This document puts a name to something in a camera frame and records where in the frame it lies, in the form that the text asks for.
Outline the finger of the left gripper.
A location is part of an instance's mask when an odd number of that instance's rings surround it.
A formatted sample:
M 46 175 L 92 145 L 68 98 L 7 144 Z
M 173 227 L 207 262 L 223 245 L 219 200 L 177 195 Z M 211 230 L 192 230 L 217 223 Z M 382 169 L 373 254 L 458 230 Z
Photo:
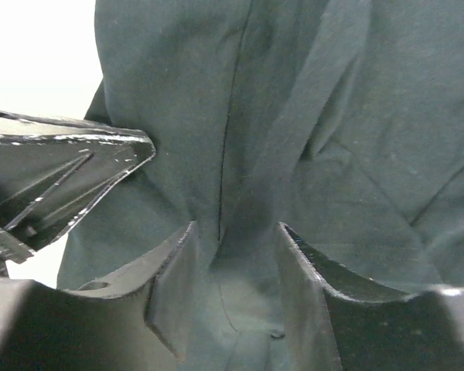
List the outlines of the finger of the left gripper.
M 34 250 L 0 227 L 0 258 L 22 264 L 34 256 Z
M 0 228 L 40 250 L 154 155 L 139 130 L 0 111 Z

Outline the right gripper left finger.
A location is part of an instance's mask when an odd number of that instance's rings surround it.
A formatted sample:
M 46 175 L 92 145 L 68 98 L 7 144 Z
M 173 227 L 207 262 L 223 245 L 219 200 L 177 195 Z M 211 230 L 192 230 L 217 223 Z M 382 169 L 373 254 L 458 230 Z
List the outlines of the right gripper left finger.
M 175 370 L 186 358 L 198 260 L 194 222 L 75 291 L 37 288 L 36 370 Z

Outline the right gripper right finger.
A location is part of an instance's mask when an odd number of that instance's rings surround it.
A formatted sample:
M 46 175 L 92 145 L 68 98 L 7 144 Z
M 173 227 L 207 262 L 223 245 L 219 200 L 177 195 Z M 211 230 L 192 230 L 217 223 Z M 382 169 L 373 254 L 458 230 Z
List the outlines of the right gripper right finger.
M 281 304 L 296 370 L 464 370 L 460 294 L 407 294 L 275 231 Z

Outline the black t shirt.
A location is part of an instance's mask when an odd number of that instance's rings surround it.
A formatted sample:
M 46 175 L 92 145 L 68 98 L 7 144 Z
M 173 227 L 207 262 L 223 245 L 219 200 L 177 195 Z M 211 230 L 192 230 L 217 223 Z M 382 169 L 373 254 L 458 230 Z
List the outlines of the black t shirt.
M 464 1 L 99 1 L 87 119 L 156 156 L 70 232 L 78 289 L 200 232 L 183 370 L 289 370 L 274 230 L 403 291 L 464 286 Z

